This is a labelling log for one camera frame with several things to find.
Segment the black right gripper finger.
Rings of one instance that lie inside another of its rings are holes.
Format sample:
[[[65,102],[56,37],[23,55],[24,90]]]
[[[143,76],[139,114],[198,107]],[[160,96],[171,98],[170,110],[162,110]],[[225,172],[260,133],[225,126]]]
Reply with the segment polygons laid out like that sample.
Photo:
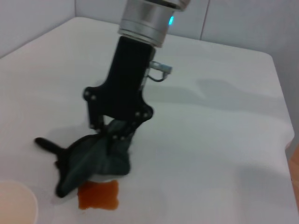
[[[87,101],[89,125],[96,133],[107,134],[107,125],[105,124],[104,112],[107,106],[107,100],[88,99]]]
[[[116,142],[131,138],[139,126],[140,122],[137,121],[114,119],[109,123],[109,141]]]

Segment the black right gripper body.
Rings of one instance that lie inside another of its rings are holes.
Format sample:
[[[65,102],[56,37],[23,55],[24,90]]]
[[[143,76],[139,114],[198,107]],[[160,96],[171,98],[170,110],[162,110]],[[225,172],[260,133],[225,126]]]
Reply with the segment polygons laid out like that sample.
[[[85,101],[107,100],[104,115],[116,120],[149,120],[153,109],[143,100],[142,82],[155,52],[149,44],[120,37],[106,80],[85,88]]]

